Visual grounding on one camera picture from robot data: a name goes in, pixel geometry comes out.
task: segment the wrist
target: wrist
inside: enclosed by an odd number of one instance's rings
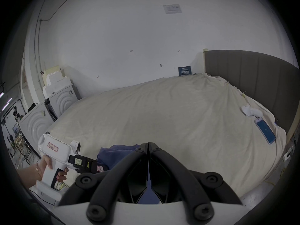
[[[37,163],[36,166],[35,166],[35,174],[36,174],[36,179],[37,179],[38,181],[41,181],[42,178],[43,178],[43,175],[42,175],[42,172],[41,172],[41,170],[40,170],[40,168],[39,168],[39,166],[38,166],[38,163]]]

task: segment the smartphone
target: smartphone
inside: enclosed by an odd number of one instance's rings
[[[272,132],[268,124],[262,118],[258,118],[254,122],[258,126],[262,134],[264,135],[268,144],[271,145],[276,140],[276,136],[274,135],[274,133]]]

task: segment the blue towel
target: blue towel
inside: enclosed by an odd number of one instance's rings
[[[97,155],[98,163],[104,163],[109,169],[112,169],[119,161],[132,153],[139,145],[126,146],[114,145],[110,148],[101,148]]]
[[[112,169],[119,161],[125,158],[128,154],[132,153],[139,145],[126,146],[126,145],[114,145],[110,148],[101,148],[97,155],[98,163],[105,164],[109,169]],[[145,193],[139,200],[139,204],[158,204],[159,198],[151,189],[151,180],[148,168],[148,182]]]

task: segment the wall sign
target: wall sign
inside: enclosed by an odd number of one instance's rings
[[[179,4],[164,5],[163,8],[165,9],[166,14],[182,13]]]
[[[178,68],[179,76],[192,74],[190,66],[188,67],[179,67]]]

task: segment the human arm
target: human arm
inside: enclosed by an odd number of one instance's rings
[[[36,184],[37,180],[42,180],[47,165],[50,169],[52,169],[52,160],[47,155],[43,155],[37,164],[17,170],[25,188],[30,188]],[[66,168],[64,171],[60,171],[56,177],[57,181],[62,182],[63,180],[66,180],[67,178],[65,175],[68,171],[68,168]]]

